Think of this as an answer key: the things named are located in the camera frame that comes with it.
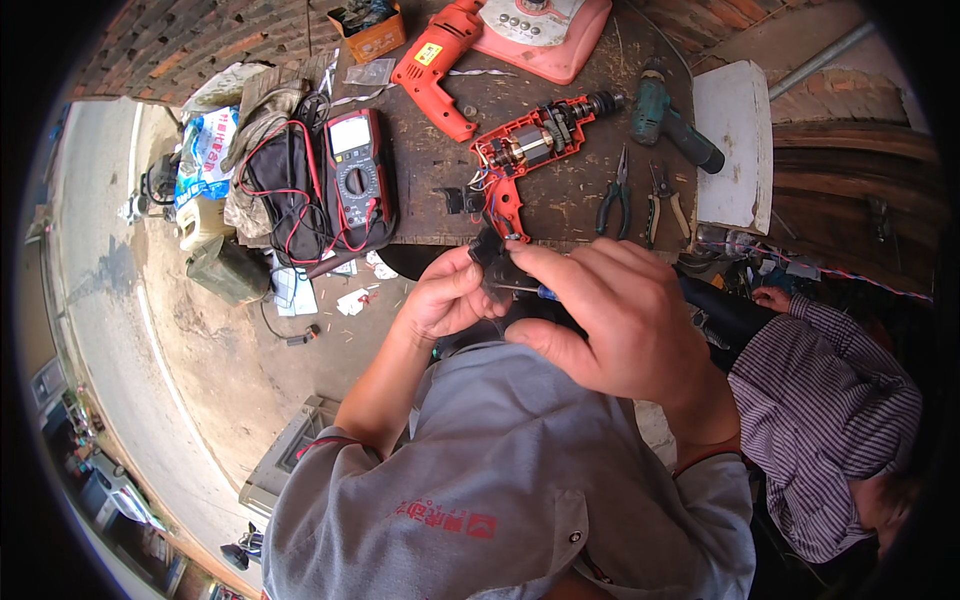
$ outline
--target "green cordless drill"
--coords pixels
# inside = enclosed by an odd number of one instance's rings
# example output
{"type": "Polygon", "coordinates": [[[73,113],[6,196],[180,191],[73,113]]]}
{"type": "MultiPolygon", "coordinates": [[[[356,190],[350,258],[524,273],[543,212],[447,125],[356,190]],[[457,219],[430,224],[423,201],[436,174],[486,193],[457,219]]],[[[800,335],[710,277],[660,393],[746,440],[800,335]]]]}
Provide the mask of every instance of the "green cordless drill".
{"type": "Polygon", "coordinates": [[[723,153],[670,107],[670,95],[666,93],[664,81],[660,60],[648,60],[636,87],[630,122],[631,139],[641,146],[653,146],[663,133],[673,140],[687,160],[708,173],[719,173],[723,169],[723,153]]]}

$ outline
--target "white board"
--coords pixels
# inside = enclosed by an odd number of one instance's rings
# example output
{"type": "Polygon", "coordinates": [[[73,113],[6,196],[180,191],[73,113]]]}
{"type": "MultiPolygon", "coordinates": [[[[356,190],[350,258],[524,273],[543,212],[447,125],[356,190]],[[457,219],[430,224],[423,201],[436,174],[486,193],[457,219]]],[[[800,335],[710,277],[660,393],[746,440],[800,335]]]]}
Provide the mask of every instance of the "white board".
{"type": "Polygon", "coordinates": [[[766,235],[774,185],[770,96],[763,69],[740,60],[693,78],[697,130],[727,158],[697,169],[697,221],[766,235]]]}

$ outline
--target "digital multimeter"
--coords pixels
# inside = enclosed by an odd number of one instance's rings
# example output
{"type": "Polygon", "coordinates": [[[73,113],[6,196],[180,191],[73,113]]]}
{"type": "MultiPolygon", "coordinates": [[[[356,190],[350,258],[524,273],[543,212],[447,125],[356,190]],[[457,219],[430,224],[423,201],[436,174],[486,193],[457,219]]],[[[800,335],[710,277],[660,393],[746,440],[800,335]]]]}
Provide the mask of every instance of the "digital multimeter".
{"type": "Polygon", "coordinates": [[[384,220],[390,219],[389,155],[380,138],[379,116],[378,110],[361,108],[324,125],[329,164],[327,211],[335,232],[369,230],[368,221],[377,218],[377,209],[384,220]]]}

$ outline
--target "hand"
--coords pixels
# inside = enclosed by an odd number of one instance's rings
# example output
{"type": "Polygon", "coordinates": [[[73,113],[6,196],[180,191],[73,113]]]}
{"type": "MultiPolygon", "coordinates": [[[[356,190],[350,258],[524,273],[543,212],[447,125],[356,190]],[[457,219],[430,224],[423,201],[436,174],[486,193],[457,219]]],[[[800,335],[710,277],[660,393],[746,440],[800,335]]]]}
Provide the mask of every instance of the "hand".
{"type": "Polygon", "coordinates": [[[432,346],[438,338],[463,331],[480,319],[507,314],[510,302],[494,303],[480,289],[483,269],[461,246],[430,263],[400,309],[395,326],[407,327],[413,339],[432,346]]]}
{"type": "Polygon", "coordinates": [[[666,263],[637,244],[608,238],[569,257],[516,243],[507,248],[589,336],[584,341],[566,327],[523,319],[507,329],[508,341],[533,348],[585,388],[650,400],[664,411],[704,394],[703,373],[713,369],[708,347],[666,263]]]}
{"type": "Polygon", "coordinates": [[[782,288],[773,285],[764,285],[754,290],[754,302],[760,306],[772,308],[779,313],[790,310],[790,295],[782,288]]]}

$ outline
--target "man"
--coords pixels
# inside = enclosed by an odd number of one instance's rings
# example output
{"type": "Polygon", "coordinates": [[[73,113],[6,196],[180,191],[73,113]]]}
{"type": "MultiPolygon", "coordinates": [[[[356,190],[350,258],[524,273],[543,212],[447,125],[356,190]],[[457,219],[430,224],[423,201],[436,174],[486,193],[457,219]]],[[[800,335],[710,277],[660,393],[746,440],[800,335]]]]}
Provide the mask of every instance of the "man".
{"type": "Polygon", "coordinates": [[[689,277],[708,314],[713,362],[729,373],[743,450],[766,474],[770,518],[797,554],[836,558],[876,534],[882,556],[920,489],[905,473],[922,396],[849,316],[779,287],[756,303],[689,277]]]}
{"type": "Polygon", "coordinates": [[[274,600],[736,598],[753,579],[739,417],[673,270],[601,238],[511,242],[588,334],[520,320],[426,369],[438,338],[503,316],[466,248],[424,272],[278,500],[274,600]],[[673,478],[629,399],[658,403],[673,478]],[[390,456],[410,418],[412,442],[390,456]]]}

